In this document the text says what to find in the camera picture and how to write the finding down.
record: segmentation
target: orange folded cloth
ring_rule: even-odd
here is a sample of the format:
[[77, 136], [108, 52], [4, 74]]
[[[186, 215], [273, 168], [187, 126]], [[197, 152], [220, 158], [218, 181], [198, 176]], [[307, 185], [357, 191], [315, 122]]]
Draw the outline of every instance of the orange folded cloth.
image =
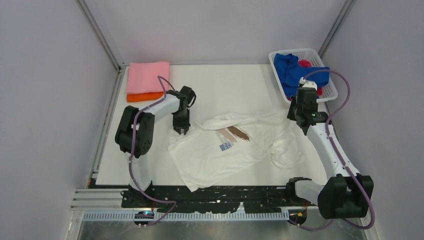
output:
[[149, 92], [149, 93], [139, 93], [139, 94], [127, 94], [126, 101], [128, 103], [143, 102], [143, 101], [152, 101], [160, 99], [164, 95], [164, 92]]

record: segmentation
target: white wall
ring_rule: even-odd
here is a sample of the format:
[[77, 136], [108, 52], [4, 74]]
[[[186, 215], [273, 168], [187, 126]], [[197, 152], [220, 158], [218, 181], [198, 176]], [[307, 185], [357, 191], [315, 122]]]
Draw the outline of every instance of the white wall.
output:
[[[350, 160], [375, 187], [382, 239], [422, 239], [424, 1], [357, 1], [324, 56], [351, 98], [335, 119]], [[346, 87], [329, 107], [345, 99]]]
[[120, 62], [268, 63], [321, 47], [344, 0], [87, 0]]
[[57, 240], [115, 70], [73, 0], [0, 1], [0, 239]]

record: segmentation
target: pink folded cloth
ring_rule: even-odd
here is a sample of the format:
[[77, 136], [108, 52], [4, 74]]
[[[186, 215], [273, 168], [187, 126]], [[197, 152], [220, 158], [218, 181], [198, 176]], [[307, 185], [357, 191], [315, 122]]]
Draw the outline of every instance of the pink folded cloth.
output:
[[[158, 61], [151, 63], [129, 64], [128, 84], [126, 86], [127, 94], [146, 94], [163, 92], [158, 76], [169, 81], [170, 63], [167, 61]], [[165, 89], [168, 90], [168, 83], [162, 81]]]

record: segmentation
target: white laundry basket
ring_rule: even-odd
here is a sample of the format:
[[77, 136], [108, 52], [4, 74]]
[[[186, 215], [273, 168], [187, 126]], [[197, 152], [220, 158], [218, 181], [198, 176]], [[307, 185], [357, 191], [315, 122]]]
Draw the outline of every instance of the white laundry basket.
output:
[[[281, 54], [281, 55], [293, 54], [299, 58], [299, 61], [300, 60], [309, 61], [312, 67], [325, 67], [325, 66], [320, 56], [318, 55], [317, 51], [315, 51], [312, 48], [287, 49], [287, 50], [273, 51], [269, 54], [269, 61], [271, 62], [272, 70], [274, 71], [275, 79], [279, 86], [279, 90], [281, 91], [284, 101], [290, 104], [290, 101], [287, 99], [286, 94], [284, 94], [284, 90], [283, 90], [283, 87], [281, 86], [280, 78], [278, 77], [276, 67], [274, 66], [274, 58], [276, 57], [276, 54]], [[322, 102], [334, 100], [337, 98], [337, 95], [338, 93], [337, 93], [336, 87], [334, 86], [333, 81], [331, 80], [331, 77], [330, 77], [328, 84], [322, 88], [322, 95], [319, 96], [316, 102], [322, 103]]]

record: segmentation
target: white table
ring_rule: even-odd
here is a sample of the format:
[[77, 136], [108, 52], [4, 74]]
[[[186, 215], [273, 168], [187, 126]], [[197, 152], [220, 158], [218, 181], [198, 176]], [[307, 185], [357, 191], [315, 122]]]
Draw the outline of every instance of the white table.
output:
[[[130, 181], [128, 162], [119, 146], [115, 134], [124, 108], [132, 105], [145, 107], [151, 102], [128, 103], [128, 67], [122, 79], [116, 107], [107, 135], [97, 185], [127, 185]], [[170, 82], [179, 91], [184, 85], [192, 88], [197, 100], [190, 110], [190, 121], [202, 123], [216, 115], [229, 112], [263, 115], [288, 108], [278, 89], [269, 64], [225, 64], [225, 65], [171, 65]], [[325, 111], [324, 104], [319, 105]], [[174, 162], [168, 153], [172, 115], [163, 118], [154, 126], [153, 144], [147, 153], [149, 175], [155, 185], [184, 185]], [[324, 185], [326, 172], [312, 143], [300, 128], [297, 129], [300, 151], [306, 160], [294, 168], [281, 170], [269, 159], [256, 163], [218, 182], [221, 186], [266, 186], [285, 185], [290, 178], [308, 177]]]

